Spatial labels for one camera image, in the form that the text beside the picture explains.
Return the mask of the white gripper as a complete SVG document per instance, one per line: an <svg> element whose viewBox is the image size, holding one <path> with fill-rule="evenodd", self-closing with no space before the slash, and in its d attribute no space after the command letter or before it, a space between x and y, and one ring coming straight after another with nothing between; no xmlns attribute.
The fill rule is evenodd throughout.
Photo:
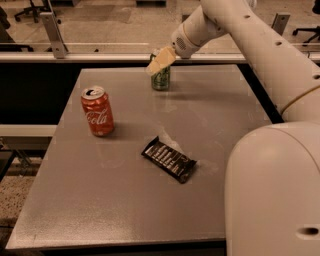
<svg viewBox="0 0 320 256"><path fill-rule="evenodd" d="M156 56L146 68L146 73L153 76L162 69L170 66L176 60L176 54L182 59L189 59L199 47L193 44L184 31L182 24L171 35L171 46L166 46L156 51Z"/></svg>

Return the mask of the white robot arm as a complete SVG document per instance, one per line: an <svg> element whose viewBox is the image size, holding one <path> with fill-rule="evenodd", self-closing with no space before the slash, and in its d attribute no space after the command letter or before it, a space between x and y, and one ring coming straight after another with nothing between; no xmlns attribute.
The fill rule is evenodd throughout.
<svg viewBox="0 0 320 256"><path fill-rule="evenodd" d="M200 0L147 71L231 36L272 123L245 135L225 172L227 256L320 256L320 67L255 15L256 0Z"/></svg>

